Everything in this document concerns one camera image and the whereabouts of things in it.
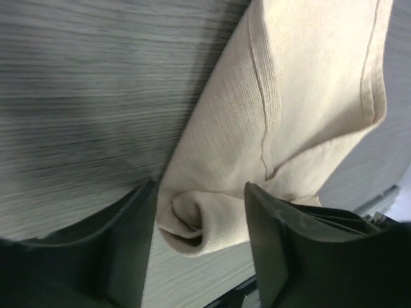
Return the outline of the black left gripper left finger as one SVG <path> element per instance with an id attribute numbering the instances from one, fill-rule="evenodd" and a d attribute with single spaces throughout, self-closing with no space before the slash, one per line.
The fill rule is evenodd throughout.
<path id="1" fill-rule="evenodd" d="M 43 239 L 1 240 L 2 307 L 140 307 L 158 187 Z"/>

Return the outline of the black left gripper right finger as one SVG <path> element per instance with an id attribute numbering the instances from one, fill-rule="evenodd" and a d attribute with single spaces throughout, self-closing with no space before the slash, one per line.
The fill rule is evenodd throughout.
<path id="1" fill-rule="evenodd" d="M 410 223 L 296 205 L 245 186 L 263 307 L 409 307 Z"/>

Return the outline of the beige cloth napkin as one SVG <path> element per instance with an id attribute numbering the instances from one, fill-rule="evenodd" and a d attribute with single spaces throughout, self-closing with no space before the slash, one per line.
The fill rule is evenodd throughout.
<path id="1" fill-rule="evenodd" d="M 391 1 L 252 1 L 166 168 L 157 225 L 197 257 L 249 240 L 244 186 L 301 205 L 385 118 Z"/>

